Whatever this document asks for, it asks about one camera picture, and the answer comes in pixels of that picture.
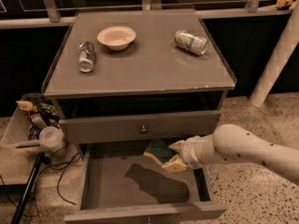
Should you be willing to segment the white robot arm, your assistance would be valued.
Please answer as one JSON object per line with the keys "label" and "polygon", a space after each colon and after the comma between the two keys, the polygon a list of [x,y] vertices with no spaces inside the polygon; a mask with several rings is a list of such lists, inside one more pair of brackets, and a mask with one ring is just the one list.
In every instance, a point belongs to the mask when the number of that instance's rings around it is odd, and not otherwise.
{"label": "white robot arm", "polygon": [[299,150],[267,142],[234,124],[219,126],[213,134],[194,136],[168,146],[177,160],[192,169],[207,164],[252,162],[299,185]]}

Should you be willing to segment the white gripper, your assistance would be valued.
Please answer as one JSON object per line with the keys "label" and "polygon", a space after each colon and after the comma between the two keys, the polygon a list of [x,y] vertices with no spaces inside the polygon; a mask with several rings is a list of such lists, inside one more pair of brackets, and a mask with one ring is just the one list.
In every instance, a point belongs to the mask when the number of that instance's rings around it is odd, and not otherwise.
{"label": "white gripper", "polygon": [[187,166],[192,169],[200,169],[203,163],[198,159],[195,148],[201,141],[200,136],[190,137],[187,140],[179,140],[168,147],[179,155],[173,156],[168,162],[162,165],[162,168],[169,173],[184,172]]}

